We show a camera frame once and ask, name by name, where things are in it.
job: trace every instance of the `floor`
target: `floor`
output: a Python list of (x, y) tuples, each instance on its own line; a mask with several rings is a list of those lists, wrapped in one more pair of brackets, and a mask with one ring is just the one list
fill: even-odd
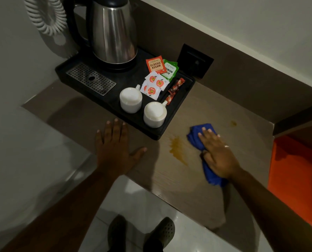
[[(85, 166), (74, 173), (70, 178), (70, 183), (67, 182), (60, 193), (68, 193), (94, 168), (93, 161), (87, 161)], [(150, 233), (166, 216), (174, 221), (176, 231), (175, 237), (164, 251), (239, 251), (126, 176), (119, 177), (114, 183), (100, 206), (79, 251), (108, 251), (108, 226), (118, 214), (124, 216), (128, 221), (127, 252), (142, 251), (145, 234)]]

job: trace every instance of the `black tray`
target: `black tray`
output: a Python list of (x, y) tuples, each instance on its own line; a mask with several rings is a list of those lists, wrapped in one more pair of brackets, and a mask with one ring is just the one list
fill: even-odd
[[(103, 64), (99, 62), (97, 57), (95, 57), (90, 50), (81, 50), (77, 55), (57, 66), (55, 71), (59, 76), (60, 80), (66, 85), (70, 86), (71, 88), (83, 94), (85, 97), (99, 104), (126, 123), (137, 128), (153, 140), (159, 140), (166, 130), (167, 126), (169, 125), (171, 119), (176, 114), (179, 106), (182, 104), (184, 98), (191, 90), (193, 84), (195, 83), (195, 79), (183, 74), (183, 72), (181, 71), (177, 72), (176, 77), (173, 78), (167, 88), (160, 93), (157, 101), (162, 103), (166, 99), (169, 94), (167, 90), (172, 87), (179, 78), (184, 78), (185, 83), (179, 88), (179, 91), (176, 93), (170, 105), (166, 106), (167, 117), (165, 118), (164, 124), (159, 128), (150, 128), (143, 121), (143, 111), (144, 107), (149, 102), (152, 102), (154, 100), (151, 97), (142, 94), (143, 99), (141, 109), (135, 114), (128, 114), (120, 106), (119, 95), (124, 88), (136, 87), (137, 84), (142, 85), (143, 81), (145, 80), (144, 78), (149, 74), (149, 70), (145, 60), (153, 57), (155, 56), (138, 48), (136, 65), (133, 68), (130, 68), (128, 71), (121, 70), (120, 72), (114, 72), (105, 69), (103, 67)], [(116, 82), (116, 85), (104, 96), (101, 96), (86, 85), (66, 74), (66, 72), (77, 66), (80, 62), (83, 62), (96, 72)]]

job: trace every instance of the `small brown stain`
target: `small brown stain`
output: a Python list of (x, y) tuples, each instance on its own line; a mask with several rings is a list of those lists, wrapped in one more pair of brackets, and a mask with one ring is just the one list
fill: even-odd
[(235, 121), (231, 121), (231, 127), (236, 127), (237, 126), (237, 122), (235, 122)]
[(187, 162), (183, 158), (183, 147), (182, 147), (182, 141), (179, 136), (176, 136), (173, 139), (170, 139), (170, 153), (180, 162), (182, 162), (184, 165), (188, 165)]

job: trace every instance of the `foot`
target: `foot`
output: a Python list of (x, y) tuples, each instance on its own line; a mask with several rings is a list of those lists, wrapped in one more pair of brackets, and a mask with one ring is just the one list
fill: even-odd
[(145, 246), (154, 242), (161, 243), (164, 249), (175, 236), (175, 223), (169, 218), (164, 218), (154, 229)]
[(111, 222), (108, 228), (108, 245), (109, 249), (115, 248), (120, 251), (126, 250), (126, 231), (127, 231), (127, 220), (117, 215), (116, 218)]

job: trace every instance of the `kettle handle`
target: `kettle handle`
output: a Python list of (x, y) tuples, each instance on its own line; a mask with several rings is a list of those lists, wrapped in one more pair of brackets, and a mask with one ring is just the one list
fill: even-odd
[(90, 47), (90, 43), (88, 39), (83, 38), (77, 27), (77, 23), (75, 20), (75, 15), (74, 15), (74, 8), (76, 6), (86, 6), (86, 9), (91, 4), (91, 0), (64, 0), (64, 8), (66, 11), (66, 17), (67, 17), (67, 25), (70, 30), (70, 34), (73, 38), (73, 40), (81, 47)]

